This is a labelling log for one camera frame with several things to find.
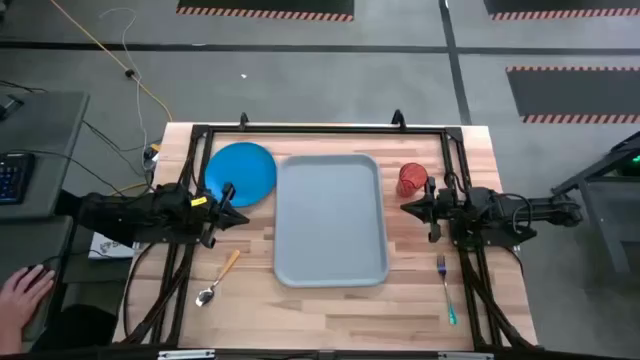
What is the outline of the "black front rail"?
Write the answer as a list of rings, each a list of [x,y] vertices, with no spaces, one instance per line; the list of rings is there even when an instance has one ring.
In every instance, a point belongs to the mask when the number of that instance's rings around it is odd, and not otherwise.
[[[212,349],[215,360],[437,360],[439,352],[475,352],[462,350],[274,350]],[[165,345],[112,344],[106,347],[27,352],[0,356],[0,360],[156,360],[160,351],[189,350]],[[543,349],[521,350],[483,348],[495,360],[640,360],[556,352]]]

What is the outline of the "grey desk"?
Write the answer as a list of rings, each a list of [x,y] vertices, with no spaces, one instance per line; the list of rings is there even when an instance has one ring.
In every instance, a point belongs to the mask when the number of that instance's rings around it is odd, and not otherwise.
[[[22,267],[42,264],[55,272],[54,287],[23,330],[32,342],[57,313],[64,297],[64,266],[75,225],[63,189],[89,96],[82,92],[19,94],[22,105],[0,121],[0,154],[27,152],[35,165],[23,202],[0,205],[0,287]]]

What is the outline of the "white and yellow power plug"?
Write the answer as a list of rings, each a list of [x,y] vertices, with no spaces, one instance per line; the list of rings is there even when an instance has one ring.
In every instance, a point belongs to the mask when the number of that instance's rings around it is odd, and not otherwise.
[[[153,171],[156,167],[159,152],[161,149],[160,144],[148,145],[142,153],[142,167],[144,171]]]

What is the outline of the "black backlit keyboard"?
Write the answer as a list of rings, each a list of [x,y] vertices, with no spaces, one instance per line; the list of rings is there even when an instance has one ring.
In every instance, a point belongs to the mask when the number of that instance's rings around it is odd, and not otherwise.
[[[0,154],[0,205],[24,201],[35,161],[31,153]]]

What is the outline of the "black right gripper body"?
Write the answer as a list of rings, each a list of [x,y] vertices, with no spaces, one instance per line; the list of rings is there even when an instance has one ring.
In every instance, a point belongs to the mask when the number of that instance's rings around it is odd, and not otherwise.
[[[470,200],[467,193],[460,196],[455,189],[442,188],[436,200],[436,214],[439,220],[457,221],[463,224],[470,222]]]

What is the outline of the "metal fork with teal handle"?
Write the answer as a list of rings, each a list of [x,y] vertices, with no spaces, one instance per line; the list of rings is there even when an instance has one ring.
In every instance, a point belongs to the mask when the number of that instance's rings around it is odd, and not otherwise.
[[[436,266],[437,266],[437,271],[438,274],[440,276],[442,285],[443,285],[443,289],[444,289],[444,293],[445,293],[445,297],[446,297],[446,302],[447,302],[447,312],[448,312],[448,319],[449,319],[449,324],[450,325],[456,325],[457,324],[457,316],[456,316],[456,312],[455,312],[455,308],[453,306],[453,302],[449,293],[449,289],[448,289],[448,283],[447,283],[447,267],[446,267],[446,258],[443,254],[439,254],[436,258]]]

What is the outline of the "metal spoon with wooden handle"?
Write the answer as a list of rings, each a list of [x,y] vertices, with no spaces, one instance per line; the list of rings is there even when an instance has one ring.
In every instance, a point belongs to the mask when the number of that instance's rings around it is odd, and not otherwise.
[[[215,289],[219,285],[219,283],[224,279],[227,273],[234,266],[238,258],[240,257],[241,252],[239,250],[234,250],[231,255],[228,257],[225,264],[220,269],[216,279],[214,282],[206,289],[199,292],[195,302],[198,307],[203,307],[207,305],[215,296]]]

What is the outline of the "blue plastic plate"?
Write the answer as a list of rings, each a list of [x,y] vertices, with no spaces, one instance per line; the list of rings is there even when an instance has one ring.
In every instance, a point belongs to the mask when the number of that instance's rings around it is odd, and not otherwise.
[[[236,142],[218,150],[205,169],[205,186],[218,199],[226,183],[236,191],[231,204],[248,207],[266,198],[276,185],[272,154],[252,142]]]

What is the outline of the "black metal stand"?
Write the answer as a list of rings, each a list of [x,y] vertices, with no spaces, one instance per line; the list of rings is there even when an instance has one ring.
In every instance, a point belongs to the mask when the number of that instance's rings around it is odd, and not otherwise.
[[[598,244],[604,267],[600,280],[640,288],[640,131],[551,192],[564,195],[574,190]]]

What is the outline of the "black hazard-striped floor mat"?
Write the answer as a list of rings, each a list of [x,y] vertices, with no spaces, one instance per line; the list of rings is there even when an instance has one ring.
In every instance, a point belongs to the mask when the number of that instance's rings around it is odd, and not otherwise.
[[[179,0],[179,15],[351,22],[355,0]]]
[[[640,16],[640,0],[483,0],[492,20]]]
[[[511,66],[516,109],[531,124],[640,124],[640,67]]]

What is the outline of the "white printed box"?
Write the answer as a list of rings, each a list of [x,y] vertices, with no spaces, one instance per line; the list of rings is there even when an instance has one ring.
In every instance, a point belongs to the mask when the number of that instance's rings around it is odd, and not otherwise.
[[[128,246],[113,241],[102,234],[94,233],[88,258],[92,260],[130,259],[135,251]]]

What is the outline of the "red ribbed cup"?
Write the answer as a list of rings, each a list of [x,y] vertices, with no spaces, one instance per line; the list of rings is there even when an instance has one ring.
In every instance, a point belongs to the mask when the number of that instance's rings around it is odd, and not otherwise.
[[[396,193],[400,197],[411,197],[427,182],[428,172],[418,163],[404,164],[399,171]]]

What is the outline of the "small black device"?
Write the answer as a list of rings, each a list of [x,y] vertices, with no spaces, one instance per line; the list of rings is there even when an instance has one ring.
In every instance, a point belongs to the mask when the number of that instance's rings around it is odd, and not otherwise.
[[[8,101],[6,103],[0,103],[0,122],[8,119],[13,113],[15,113],[20,107],[24,105],[24,101],[15,95],[8,94]]]

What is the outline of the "person's forearm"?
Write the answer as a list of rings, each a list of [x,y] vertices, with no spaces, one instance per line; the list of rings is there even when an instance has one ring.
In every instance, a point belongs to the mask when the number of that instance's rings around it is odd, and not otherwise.
[[[22,352],[22,330],[20,328],[0,328],[0,356]]]

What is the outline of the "black metal table frame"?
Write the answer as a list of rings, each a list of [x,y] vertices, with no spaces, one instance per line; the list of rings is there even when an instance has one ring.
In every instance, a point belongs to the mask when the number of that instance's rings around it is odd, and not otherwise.
[[[427,239],[428,228],[403,212],[395,186],[401,166],[423,165],[441,179],[445,172],[439,133],[389,126],[372,132],[345,125],[286,126],[271,133],[222,131],[221,148],[243,140],[270,150],[277,160],[292,155],[365,153],[381,170],[390,271],[381,285],[354,288],[290,288],[273,271],[275,200],[247,210],[249,223],[218,235],[213,249],[197,248],[189,277],[177,344],[181,348],[274,350],[469,350],[471,326],[491,340],[493,322],[483,304],[467,310],[458,252],[448,237]],[[196,305],[234,250],[240,257],[215,289]],[[457,324],[450,325],[436,258],[446,258],[447,283]]]

